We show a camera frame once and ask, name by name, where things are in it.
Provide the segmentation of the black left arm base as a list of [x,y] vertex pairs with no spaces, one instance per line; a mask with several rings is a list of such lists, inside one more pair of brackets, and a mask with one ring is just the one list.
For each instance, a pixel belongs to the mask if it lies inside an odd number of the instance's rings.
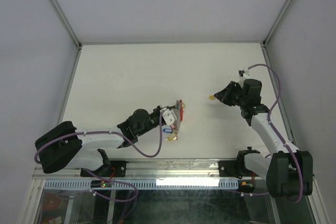
[[110,160],[110,164],[104,164],[102,167],[94,170],[93,173],[100,177],[123,178],[127,170],[127,161],[123,160]]

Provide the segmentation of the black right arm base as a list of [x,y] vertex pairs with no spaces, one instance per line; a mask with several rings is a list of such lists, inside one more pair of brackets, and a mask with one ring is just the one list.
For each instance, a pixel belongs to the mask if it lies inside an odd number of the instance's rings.
[[244,163],[238,160],[218,161],[218,172],[220,177],[252,177],[253,172],[248,170]]

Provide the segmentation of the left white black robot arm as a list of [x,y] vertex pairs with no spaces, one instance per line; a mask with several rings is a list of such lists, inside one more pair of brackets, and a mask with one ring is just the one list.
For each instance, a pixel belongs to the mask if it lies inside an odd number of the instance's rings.
[[[108,148],[131,146],[144,157],[157,157],[164,138],[177,138],[184,108],[178,100],[173,106],[157,106],[152,112],[137,109],[124,122],[103,131],[81,131],[71,121],[64,121],[36,140],[34,161],[42,166],[45,174],[81,168],[104,176],[111,166],[106,154]],[[146,154],[136,146],[138,138],[157,127],[160,129],[158,148],[154,154]]]

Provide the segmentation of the blue key tag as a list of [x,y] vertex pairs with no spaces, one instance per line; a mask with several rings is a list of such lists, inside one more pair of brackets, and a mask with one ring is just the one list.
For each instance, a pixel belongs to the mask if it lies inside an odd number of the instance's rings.
[[168,128],[164,128],[162,131],[165,133],[173,133],[173,129],[168,129]]

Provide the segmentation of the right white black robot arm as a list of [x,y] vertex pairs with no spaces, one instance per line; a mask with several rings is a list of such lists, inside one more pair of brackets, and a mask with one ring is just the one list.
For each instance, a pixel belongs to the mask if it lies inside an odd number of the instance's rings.
[[312,194],[313,158],[286,141],[271,121],[268,107],[261,102],[262,82],[245,79],[230,82],[213,97],[227,106],[238,106],[247,124],[259,135],[270,157],[257,150],[239,151],[235,171],[254,172],[261,177],[274,198],[287,197],[297,202]]

